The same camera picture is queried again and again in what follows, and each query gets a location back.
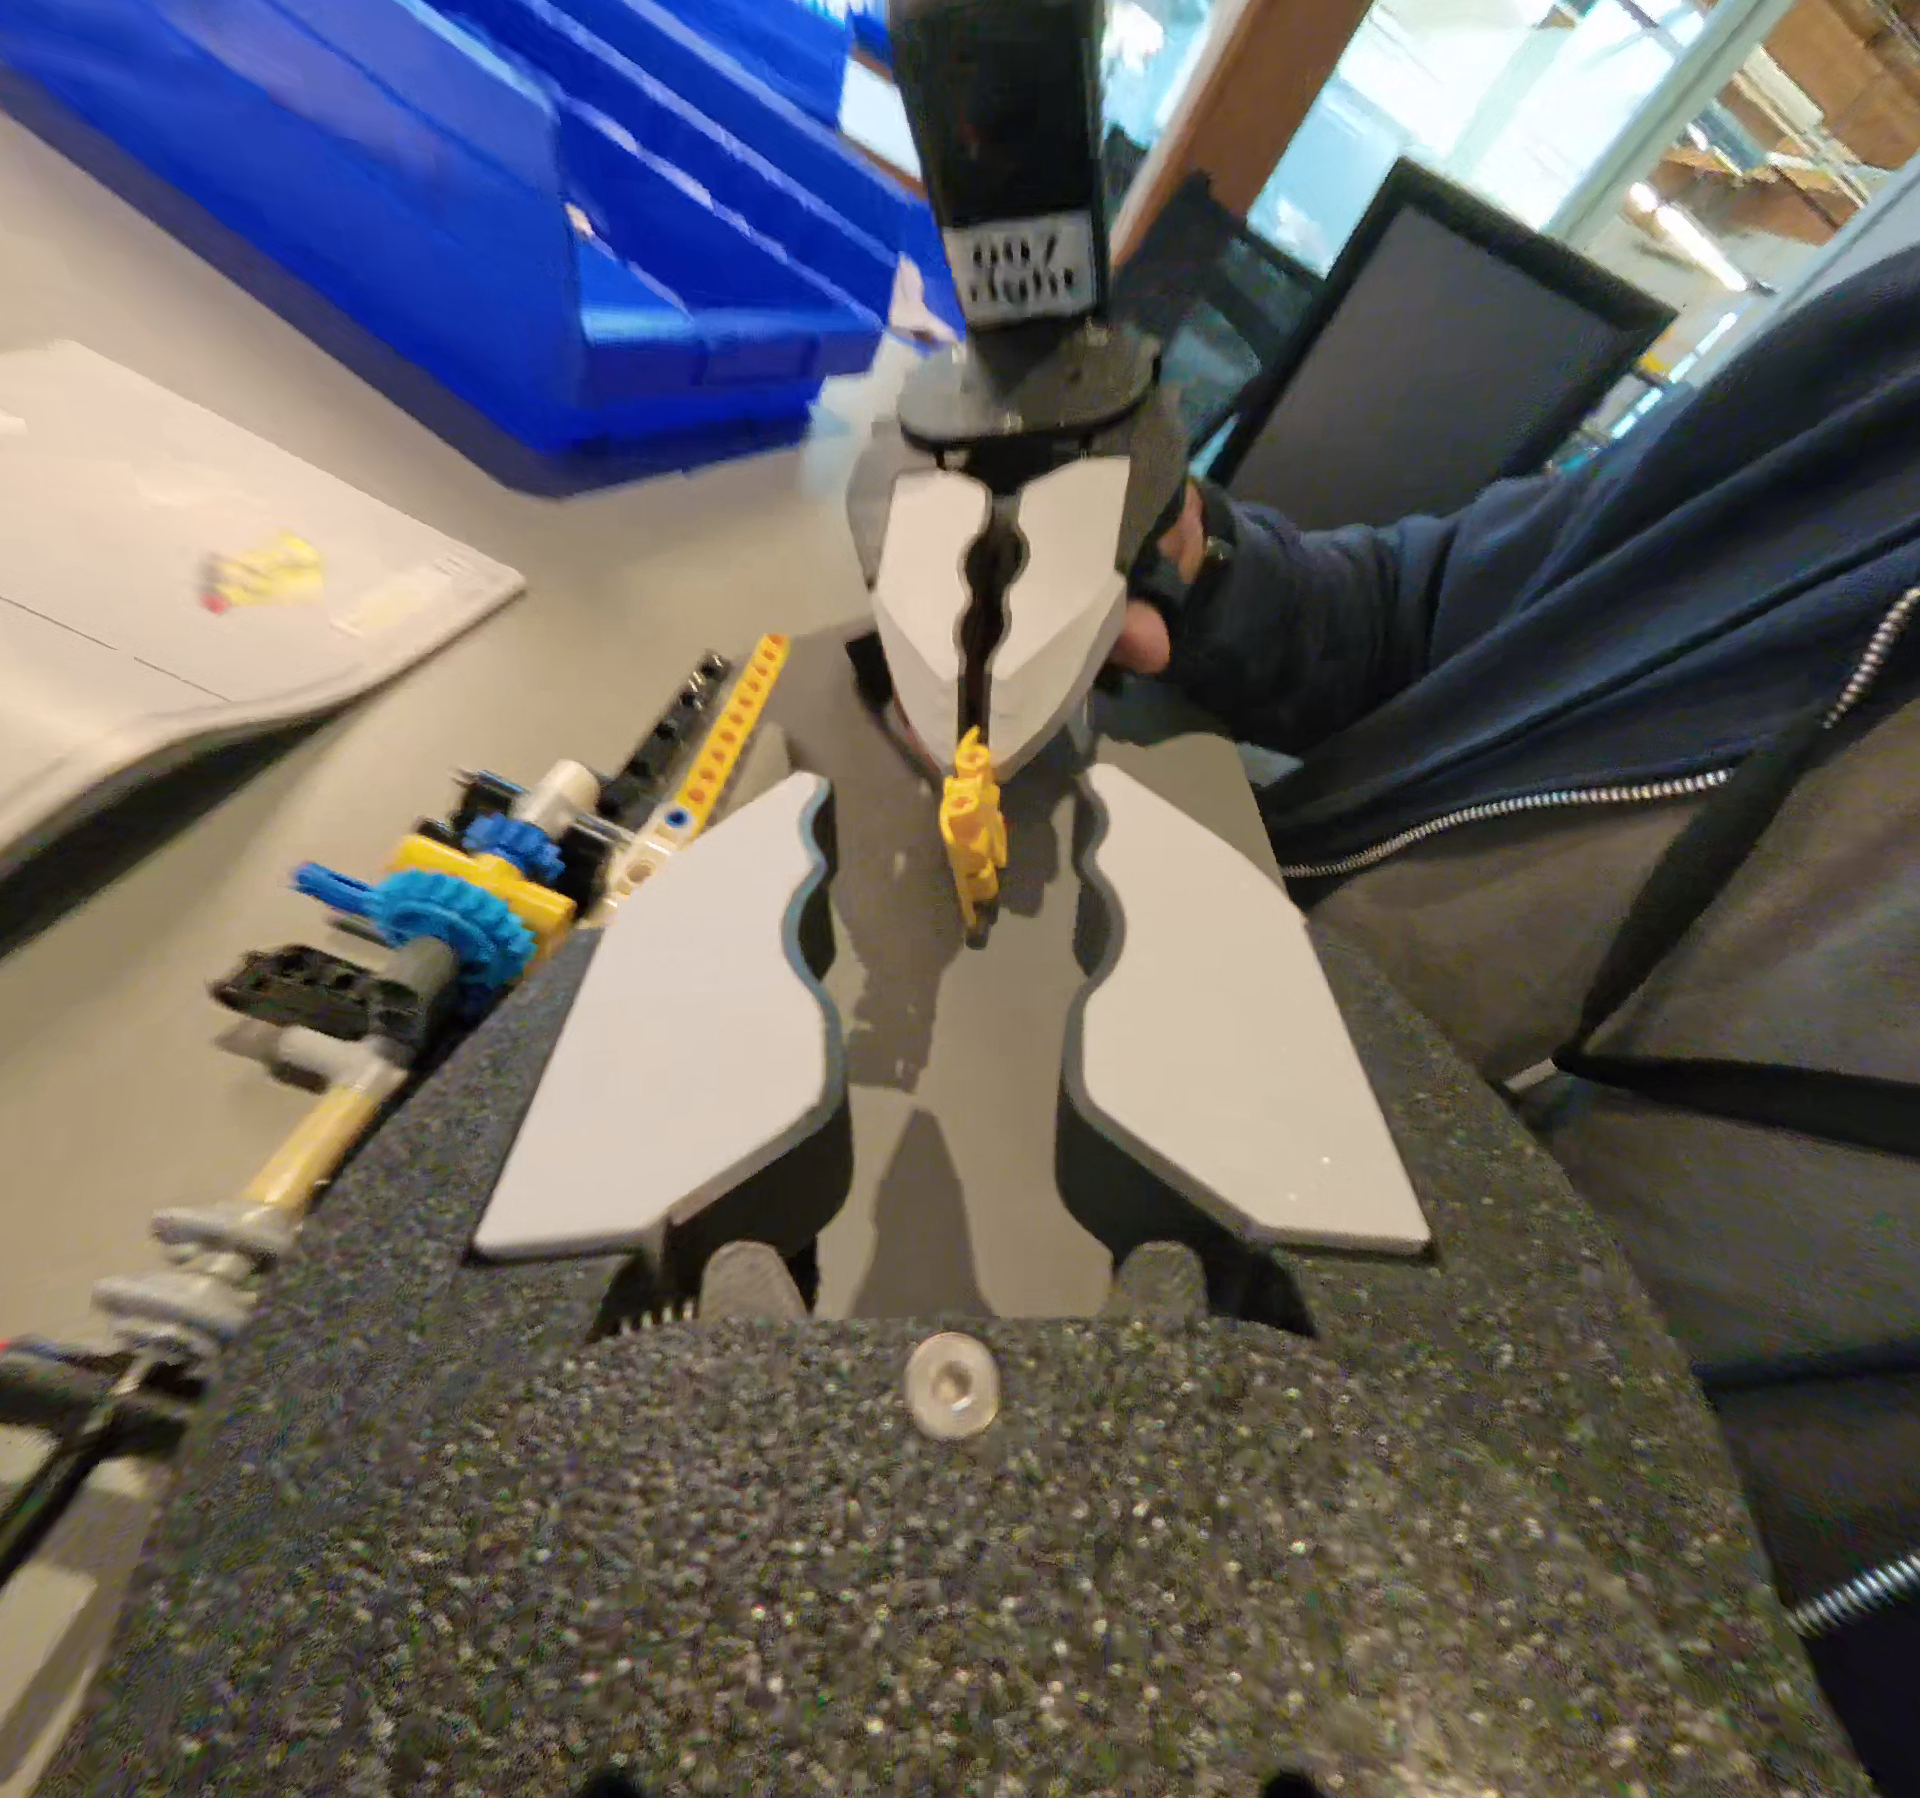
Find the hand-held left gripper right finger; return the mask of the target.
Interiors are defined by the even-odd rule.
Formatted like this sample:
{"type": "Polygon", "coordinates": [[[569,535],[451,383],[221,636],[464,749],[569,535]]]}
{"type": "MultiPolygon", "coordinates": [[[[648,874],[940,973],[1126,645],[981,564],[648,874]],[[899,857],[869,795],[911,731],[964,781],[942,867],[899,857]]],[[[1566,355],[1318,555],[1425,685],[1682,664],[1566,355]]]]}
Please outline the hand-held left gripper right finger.
{"type": "Polygon", "coordinates": [[[1427,1215],[1287,892],[1116,763],[1079,780],[1075,846],[1085,985],[1061,1134],[1247,1247],[1425,1253],[1427,1215]]]}

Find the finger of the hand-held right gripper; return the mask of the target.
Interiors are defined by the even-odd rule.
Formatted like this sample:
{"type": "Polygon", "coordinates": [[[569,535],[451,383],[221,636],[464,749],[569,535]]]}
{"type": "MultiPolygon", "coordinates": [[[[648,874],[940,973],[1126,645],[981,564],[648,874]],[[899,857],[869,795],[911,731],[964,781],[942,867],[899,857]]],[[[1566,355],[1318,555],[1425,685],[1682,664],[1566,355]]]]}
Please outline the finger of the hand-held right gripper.
{"type": "Polygon", "coordinates": [[[1015,501],[1018,568],[984,662],[996,776],[1010,780],[1080,705],[1117,636],[1126,457],[1083,457],[1028,481],[1015,501]]]}
{"type": "Polygon", "coordinates": [[[935,767],[947,767],[962,740],[962,628],[972,607],[967,560],[990,516],[986,485],[955,471],[901,473],[888,501],[877,636],[899,716],[935,767]]]}

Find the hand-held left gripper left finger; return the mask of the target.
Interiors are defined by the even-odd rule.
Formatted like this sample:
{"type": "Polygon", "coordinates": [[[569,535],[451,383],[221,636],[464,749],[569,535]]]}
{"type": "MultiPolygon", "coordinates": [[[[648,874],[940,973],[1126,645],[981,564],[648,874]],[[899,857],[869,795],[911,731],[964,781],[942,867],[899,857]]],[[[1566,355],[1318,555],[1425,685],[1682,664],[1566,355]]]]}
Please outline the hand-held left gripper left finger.
{"type": "Polygon", "coordinates": [[[812,1247],[851,1187],[825,974],[834,785],[793,772],[659,868],[599,935],[472,1249],[703,1261],[812,1247]]]}

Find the yellow lego connector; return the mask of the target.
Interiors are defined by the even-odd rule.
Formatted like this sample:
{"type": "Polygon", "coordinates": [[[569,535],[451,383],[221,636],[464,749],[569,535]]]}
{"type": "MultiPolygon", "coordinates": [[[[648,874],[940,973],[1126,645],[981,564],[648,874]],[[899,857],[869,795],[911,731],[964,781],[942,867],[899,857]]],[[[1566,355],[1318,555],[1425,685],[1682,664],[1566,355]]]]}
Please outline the yellow lego connector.
{"type": "Polygon", "coordinates": [[[1005,867],[1005,818],[992,768],[946,780],[940,833],[957,898],[962,933],[972,940],[996,912],[1005,867]]]}

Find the lego technic vehicle model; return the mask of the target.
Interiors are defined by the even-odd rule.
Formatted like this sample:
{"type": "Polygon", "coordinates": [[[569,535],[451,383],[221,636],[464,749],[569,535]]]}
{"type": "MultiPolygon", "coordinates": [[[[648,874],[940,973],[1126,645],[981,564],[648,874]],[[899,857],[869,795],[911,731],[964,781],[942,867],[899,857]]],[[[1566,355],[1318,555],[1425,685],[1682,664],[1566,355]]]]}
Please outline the lego technic vehicle model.
{"type": "Polygon", "coordinates": [[[398,841],[384,872],[298,868],[296,892],[377,955],[280,945],[247,951],[214,985],[214,1000],[263,1026],[276,1064],[318,1098],[237,1195],[154,1214],[156,1267],[95,1284],[112,1349],[4,1342],[4,1426],[50,1437],[4,1496],[6,1586],[102,1462],[177,1437],[316,1199],[388,1109],[571,935],[617,918],[712,825],[792,643],[764,634],[741,659],[699,659],[610,772],[569,758],[532,785],[475,771],[444,818],[398,841]]]}

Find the lego instruction booklet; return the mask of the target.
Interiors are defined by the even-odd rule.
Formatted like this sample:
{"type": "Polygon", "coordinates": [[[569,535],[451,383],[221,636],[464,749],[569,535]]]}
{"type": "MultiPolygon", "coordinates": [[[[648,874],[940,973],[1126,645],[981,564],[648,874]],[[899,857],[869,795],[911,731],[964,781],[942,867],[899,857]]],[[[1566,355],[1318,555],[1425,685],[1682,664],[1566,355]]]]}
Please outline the lego instruction booklet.
{"type": "Polygon", "coordinates": [[[523,574],[71,340],[3,358],[3,872],[323,718],[523,574]]]}

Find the blue plastic parts bin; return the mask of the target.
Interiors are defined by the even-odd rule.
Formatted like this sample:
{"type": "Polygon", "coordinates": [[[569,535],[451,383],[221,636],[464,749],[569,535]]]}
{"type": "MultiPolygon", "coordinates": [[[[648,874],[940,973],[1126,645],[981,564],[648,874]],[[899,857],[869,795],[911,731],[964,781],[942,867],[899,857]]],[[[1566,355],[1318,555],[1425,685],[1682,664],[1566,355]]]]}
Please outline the blue plastic parts bin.
{"type": "Polygon", "coordinates": [[[424,0],[4,0],[4,63],[532,452],[784,443],[884,338],[424,0]]]}

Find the person's right forearm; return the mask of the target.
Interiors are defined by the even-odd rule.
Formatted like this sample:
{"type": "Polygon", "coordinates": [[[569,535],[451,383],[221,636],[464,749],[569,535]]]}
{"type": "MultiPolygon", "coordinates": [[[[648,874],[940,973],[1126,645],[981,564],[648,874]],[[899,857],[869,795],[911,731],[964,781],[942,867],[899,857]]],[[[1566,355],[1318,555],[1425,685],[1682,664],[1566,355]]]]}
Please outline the person's right forearm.
{"type": "Polygon", "coordinates": [[[1545,560],[1571,481],[1499,481],[1450,516],[1301,529],[1199,479],[1213,557],[1160,675],[1245,745],[1315,753],[1449,653],[1442,611],[1486,632],[1545,560]]]}

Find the person's right hand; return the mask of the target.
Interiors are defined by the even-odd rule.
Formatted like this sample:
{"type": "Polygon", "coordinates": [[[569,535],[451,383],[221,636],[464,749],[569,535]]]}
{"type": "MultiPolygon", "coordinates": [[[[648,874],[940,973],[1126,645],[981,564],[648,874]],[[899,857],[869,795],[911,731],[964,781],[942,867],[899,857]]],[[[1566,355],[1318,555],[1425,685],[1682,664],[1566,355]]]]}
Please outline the person's right hand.
{"type": "Polygon", "coordinates": [[[1126,605],[1110,662],[1154,678],[1172,659],[1174,624],[1208,577],[1213,539],[1202,483],[1189,475],[1154,538],[1126,574],[1126,605]]]}

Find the wooden pillar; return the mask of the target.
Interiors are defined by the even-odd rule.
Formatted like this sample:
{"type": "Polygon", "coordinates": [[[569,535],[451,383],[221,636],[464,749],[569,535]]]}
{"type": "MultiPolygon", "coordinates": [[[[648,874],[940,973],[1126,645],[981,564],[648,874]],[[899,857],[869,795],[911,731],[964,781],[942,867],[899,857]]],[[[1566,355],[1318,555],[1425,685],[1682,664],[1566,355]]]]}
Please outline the wooden pillar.
{"type": "Polygon", "coordinates": [[[1204,176],[1245,217],[1375,0],[1220,0],[1172,116],[1112,228],[1132,258],[1176,190],[1204,176]]]}

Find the black flat monitor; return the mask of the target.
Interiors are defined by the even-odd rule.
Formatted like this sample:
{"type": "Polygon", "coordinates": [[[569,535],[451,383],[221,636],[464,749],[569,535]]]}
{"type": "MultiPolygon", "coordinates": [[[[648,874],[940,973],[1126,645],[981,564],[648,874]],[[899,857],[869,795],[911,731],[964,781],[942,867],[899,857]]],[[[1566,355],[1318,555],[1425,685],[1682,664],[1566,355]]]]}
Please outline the black flat monitor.
{"type": "Polygon", "coordinates": [[[1450,512],[1544,469],[1674,315],[1401,157],[1209,473],[1304,529],[1450,512]]]}

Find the person's navy jacket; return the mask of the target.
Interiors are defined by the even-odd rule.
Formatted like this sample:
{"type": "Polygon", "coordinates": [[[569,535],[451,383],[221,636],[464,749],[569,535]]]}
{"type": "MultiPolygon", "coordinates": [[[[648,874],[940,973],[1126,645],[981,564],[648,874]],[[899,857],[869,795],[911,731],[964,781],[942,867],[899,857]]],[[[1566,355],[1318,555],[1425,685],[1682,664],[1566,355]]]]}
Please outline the person's navy jacket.
{"type": "Polygon", "coordinates": [[[1340,881],[1473,825],[1722,785],[1832,725],[1915,614],[1917,258],[1773,322],[1683,403],[1560,473],[1512,607],[1261,797],[1281,874],[1340,881]]]}

